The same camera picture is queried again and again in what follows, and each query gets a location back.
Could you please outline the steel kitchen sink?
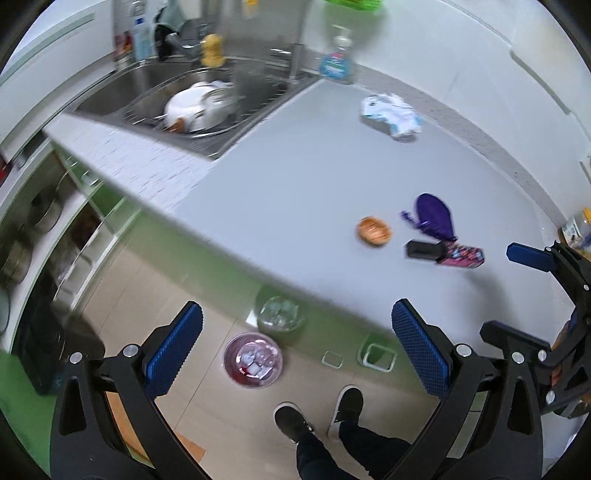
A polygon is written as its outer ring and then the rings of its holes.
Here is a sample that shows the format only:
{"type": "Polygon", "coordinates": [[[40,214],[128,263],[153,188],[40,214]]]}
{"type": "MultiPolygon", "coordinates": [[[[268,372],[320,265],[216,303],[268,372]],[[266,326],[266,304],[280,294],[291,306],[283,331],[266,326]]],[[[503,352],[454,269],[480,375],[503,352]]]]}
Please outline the steel kitchen sink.
{"type": "Polygon", "coordinates": [[[108,76],[67,111],[214,160],[317,80],[307,71],[291,79],[286,68],[253,59],[218,68],[148,61],[108,76]]]}

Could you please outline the yellow sponge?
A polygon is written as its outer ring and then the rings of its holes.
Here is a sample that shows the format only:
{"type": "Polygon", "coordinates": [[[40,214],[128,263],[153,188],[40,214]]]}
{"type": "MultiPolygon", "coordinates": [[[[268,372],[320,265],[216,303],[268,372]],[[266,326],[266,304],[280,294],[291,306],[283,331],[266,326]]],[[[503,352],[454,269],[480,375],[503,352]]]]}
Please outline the yellow sponge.
{"type": "Polygon", "coordinates": [[[201,41],[201,59],[202,66],[207,68],[219,68],[226,58],[222,49],[223,38],[217,34],[207,34],[201,41]]]}

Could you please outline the pink round trash bin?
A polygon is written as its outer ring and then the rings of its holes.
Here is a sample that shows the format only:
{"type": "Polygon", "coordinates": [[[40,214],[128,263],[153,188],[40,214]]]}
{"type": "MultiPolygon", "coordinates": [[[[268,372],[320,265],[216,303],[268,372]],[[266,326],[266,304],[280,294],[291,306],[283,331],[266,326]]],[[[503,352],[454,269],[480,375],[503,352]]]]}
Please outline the pink round trash bin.
{"type": "Polygon", "coordinates": [[[283,371],[283,353],[272,338],[259,332],[246,332],[228,342],[223,367],[236,384],[245,388],[270,386],[283,371]]]}

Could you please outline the purple drawstring pouch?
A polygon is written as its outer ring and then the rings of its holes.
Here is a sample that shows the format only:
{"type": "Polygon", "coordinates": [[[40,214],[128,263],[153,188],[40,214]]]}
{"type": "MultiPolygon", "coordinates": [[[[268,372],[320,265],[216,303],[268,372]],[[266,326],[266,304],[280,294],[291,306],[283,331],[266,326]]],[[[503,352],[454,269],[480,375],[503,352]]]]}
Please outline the purple drawstring pouch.
{"type": "Polygon", "coordinates": [[[427,236],[446,242],[457,240],[451,211],[439,197],[430,193],[419,195],[415,211],[416,218],[408,211],[401,211],[401,217],[427,236]]]}

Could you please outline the black pink wrapper pack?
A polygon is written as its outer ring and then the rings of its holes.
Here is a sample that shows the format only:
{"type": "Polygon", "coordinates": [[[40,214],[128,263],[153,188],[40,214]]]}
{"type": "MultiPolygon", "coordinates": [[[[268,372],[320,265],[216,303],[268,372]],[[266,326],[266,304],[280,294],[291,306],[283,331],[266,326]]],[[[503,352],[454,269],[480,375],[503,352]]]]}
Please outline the black pink wrapper pack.
{"type": "Polygon", "coordinates": [[[408,258],[432,261],[439,265],[478,268],[485,262],[484,252],[480,248],[454,242],[429,243],[411,240],[405,248],[408,258]]]}

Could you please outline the white blue plastic bag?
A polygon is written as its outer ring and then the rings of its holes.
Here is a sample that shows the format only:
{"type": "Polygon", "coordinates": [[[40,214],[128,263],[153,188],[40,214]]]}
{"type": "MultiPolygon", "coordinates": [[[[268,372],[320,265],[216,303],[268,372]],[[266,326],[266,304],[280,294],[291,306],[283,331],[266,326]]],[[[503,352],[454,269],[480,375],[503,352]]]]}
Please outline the white blue plastic bag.
{"type": "Polygon", "coordinates": [[[363,99],[361,118],[367,125],[388,133],[397,141],[413,141],[422,133],[422,117],[402,97],[392,93],[363,99]]]}

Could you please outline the left black shoe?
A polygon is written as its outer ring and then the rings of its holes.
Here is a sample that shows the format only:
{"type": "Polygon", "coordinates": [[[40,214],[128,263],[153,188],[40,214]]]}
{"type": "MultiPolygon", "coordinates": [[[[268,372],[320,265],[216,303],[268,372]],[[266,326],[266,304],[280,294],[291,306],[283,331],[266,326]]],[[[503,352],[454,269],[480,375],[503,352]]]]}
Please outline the left black shoe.
{"type": "Polygon", "coordinates": [[[273,420],[277,429],[294,444],[314,432],[314,427],[304,418],[300,408],[291,402],[277,405],[273,410],[273,420]]]}

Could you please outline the white plate in sink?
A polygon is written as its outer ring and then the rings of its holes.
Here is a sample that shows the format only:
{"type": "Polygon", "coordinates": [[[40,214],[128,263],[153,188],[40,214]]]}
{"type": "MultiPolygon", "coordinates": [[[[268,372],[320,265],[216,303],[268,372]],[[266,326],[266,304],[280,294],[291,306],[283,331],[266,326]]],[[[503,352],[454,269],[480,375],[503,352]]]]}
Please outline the white plate in sink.
{"type": "Polygon", "coordinates": [[[164,128],[176,133],[211,130],[235,115],[238,94],[231,83],[197,82],[170,98],[164,107],[164,128]]]}

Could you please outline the orange floor mat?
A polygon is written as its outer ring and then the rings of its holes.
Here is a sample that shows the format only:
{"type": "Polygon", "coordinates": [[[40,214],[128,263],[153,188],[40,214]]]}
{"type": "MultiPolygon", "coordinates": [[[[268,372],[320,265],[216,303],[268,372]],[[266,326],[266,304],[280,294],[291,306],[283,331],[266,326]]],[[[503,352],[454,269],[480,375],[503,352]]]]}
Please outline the orange floor mat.
{"type": "Polygon", "coordinates": [[[179,447],[197,464],[204,460],[206,453],[204,447],[176,431],[166,429],[162,424],[163,418],[159,418],[157,410],[154,410],[156,419],[159,420],[156,425],[149,425],[149,421],[140,422],[139,420],[133,423],[132,415],[126,410],[118,393],[107,392],[106,401],[124,447],[133,459],[149,467],[154,467],[154,453],[157,447],[179,447]]]}

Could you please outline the soap dispenser bottle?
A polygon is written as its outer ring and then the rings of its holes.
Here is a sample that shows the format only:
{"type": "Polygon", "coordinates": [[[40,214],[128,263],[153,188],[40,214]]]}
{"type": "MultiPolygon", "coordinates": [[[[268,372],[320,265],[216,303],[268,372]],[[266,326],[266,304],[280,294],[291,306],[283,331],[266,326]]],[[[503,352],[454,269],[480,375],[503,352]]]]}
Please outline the soap dispenser bottle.
{"type": "Polygon", "coordinates": [[[332,37],[332,51],[322,57],[318,65],[318,73],[325,79],[350,84],[353,78],[351,31],[335,24],[332,27],[335,29],[335,36],[332,37]]]}

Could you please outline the right black shoe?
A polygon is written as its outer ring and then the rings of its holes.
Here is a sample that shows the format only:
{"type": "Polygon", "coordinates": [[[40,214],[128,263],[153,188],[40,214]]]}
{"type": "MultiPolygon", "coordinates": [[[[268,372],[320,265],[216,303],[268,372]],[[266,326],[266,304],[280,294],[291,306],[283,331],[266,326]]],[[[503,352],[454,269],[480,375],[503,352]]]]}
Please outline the right black shoe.
{"type": "Polygon", "coordinates": [[[332,414],[327,435],[334,442],[339,442],[339,428],[342,422],[358,423],[363,412],[363,393],[356,385],[346,385],[339,393],[335,410],[332,414]]]}

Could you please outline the steel faucet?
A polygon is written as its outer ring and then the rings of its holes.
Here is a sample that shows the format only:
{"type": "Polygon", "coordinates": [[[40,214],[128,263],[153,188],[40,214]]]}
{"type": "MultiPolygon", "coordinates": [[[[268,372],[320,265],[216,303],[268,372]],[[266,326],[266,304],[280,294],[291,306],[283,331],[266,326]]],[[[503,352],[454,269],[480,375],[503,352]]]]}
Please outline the steel faucet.
{"type": "Polygon", "coordinates": [[[283,60],[287,63],[287,79],[290,83],[298,82],[301,75],[301,66],[304,63],[305,45],[303,42],[305,20],[307,20],[308,9],[311,1],[299,1],[297,9],[297,23],[295,23],[294,42],[286,47],[270,48],[270,57],[283,60]]]}

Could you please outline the dark trouser leg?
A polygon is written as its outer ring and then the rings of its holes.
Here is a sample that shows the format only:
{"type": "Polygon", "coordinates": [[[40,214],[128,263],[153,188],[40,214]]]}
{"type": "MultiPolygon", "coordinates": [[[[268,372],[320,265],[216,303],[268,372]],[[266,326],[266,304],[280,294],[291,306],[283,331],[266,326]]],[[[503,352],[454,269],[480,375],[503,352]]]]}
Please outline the dark trouser leg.
{"type": "Polygon", "coordinates": [[[295,464],[301,479],[356,479],[342,466],[355,464],[370,479],[385,479],[411,444],[397,437],[386,437],[352,421],[339,427],[341,445],[328,448],[315,433],[297,442],[295,464]]]}

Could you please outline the black shoe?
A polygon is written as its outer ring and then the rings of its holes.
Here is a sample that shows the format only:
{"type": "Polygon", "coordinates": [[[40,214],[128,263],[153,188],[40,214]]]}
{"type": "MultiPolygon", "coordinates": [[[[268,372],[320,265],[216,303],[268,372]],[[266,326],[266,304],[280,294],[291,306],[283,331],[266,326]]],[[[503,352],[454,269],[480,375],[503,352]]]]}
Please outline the black shoe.
{"type": "Polygon", "coordinates": [[[332,414],[327,435],[334,442],[339,442],[339,428],[342,422],[358,423],[363,412],[363,393],[356,385],[346,385],[339,393],[335,410],[332,414]]]}
{"type": "Polygon", "coordinates": [[[277,405],[273,410],[273,420],[277,429],[294,444],[314,432],[314,427],[304,418],[300,408],[291,402],[277,405]]]}

